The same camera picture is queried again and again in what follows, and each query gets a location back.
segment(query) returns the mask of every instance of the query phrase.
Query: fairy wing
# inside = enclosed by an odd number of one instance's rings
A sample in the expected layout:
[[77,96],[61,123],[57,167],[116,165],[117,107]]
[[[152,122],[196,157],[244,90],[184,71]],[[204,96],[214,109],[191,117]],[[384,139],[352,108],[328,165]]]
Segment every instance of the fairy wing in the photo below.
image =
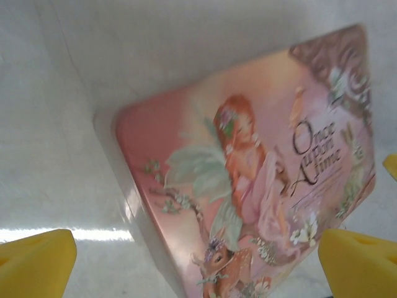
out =
[[243,220],[237,215],[236,208],[231,201],[231,196],[228,196],[223,199],[212,222],[210,238],[214,237],[221,228],[224,228],[223,239],[228,249],[238,251],[238,241],[242,226]]
[[231,194],[225,156],[218,146],[186,146],[175,151],[166,163],[170,168],[165,187],[192,185],[194,197],[209,197],[210,202]]
[[216,146],[221,147],[221,144],[219,142],[218,134],[216,133],[216,128],[210,118],[204,115],[202,112],[199,102],[197,100],[192,101],[192,105],[195,111],[195,114],[199,120],[202,121],[203,125],[207,129],[207,132],[210,134],[212,137],[213,141],[215,142]]

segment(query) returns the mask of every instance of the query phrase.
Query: deer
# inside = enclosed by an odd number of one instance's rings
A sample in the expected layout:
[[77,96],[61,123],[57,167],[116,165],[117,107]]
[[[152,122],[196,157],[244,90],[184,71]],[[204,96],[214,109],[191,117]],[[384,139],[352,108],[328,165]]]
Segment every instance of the deer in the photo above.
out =
[[192,258],[204,278],[203,298],[229,298],[235,287],[242,291],[251,283],[251,249],[230,251],[222,239],[224,232],[225,228],[220,229],[209,241],[204,260]]

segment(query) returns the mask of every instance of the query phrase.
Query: yellow foam block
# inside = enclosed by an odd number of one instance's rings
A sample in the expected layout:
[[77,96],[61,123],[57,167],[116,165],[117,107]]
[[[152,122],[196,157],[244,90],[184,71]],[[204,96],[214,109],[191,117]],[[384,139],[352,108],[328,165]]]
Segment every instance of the yellow foam block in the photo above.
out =
[[0,297],[62,297],[76,255],[69,230],[0,245]]
[[397,181],[397,153],[391,154],[383,161],[384,167],[391,176]]
[[397,297],[397,243],[329,229],[318,254],[335,298]]

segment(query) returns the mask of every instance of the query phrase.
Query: blossom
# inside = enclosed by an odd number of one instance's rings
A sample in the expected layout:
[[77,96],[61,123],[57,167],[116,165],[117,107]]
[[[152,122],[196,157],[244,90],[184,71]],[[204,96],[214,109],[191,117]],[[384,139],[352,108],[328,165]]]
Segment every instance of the blossom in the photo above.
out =
[[331,85],[331,94],[334,101],[342,98],[348,87],[347,76],[338,67],[331,70],[329,74],[329,83]]
[[224,108],[220,114],[219,128],[223,130],[233,118],[234,112],[231,109]]
[[266,260],[267,257],[269,256],[269,252],[268,252],[268,250],[266,249],[265,246],[260,246],[258,248],[258,253],[261,256],[261,258],[264,259],[264,260]]
[[316,240],[314,237],[317,234],[318,224],[316,214],[312,212],[310,218],[306,221],[303,229],[300,230],[298,241],[301,243],[309,242],[309,246],[315,246]]
[[255,143],[255,147],[258,147],[261,144],[261,141],[259,140],[259,135],[256,132],[252,134],[252,141]]
[[226,155],[229,155],[233,152],[233,146],[231,144],[228,144],[226,146]]
[[292,232],[292,235],[291,235],[291,238],[290,238],[290,241],[291,241],[294,245],[298,244],[298,242],[299,242],[299,236],[300,236],[300,230],[295,230],[295,231],[293,231],[293,232]]
[[220,250],[225,245],[225,241],[223,239],[217,239],[213,237],[208,244],[208,248],[205,251],[204,262],[209,262],[212,259],[214,253]]
[[176,202],[180,204],[183,209],[190,208],[190,200],[187,194],[177,194],[175,198],[176,198]]
[[264,278],[255,285],[254,297],[265,297],[270,289],[270,278]]

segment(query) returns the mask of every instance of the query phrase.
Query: white surface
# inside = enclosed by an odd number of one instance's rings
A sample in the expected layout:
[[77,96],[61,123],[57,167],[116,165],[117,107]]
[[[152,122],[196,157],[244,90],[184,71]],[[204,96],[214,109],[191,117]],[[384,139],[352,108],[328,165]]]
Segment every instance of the white surface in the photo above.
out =
[[[95,108],[360,21],[370,41],[378,182],[346,225],[397,241],[397,183],[381,166],[397,151],[396,19],[394,0],[0,0],[1,240],[72,228],[78,259],[65,297],[174,297],[122,220]],[[272,297],[326,294],[313,253]]]

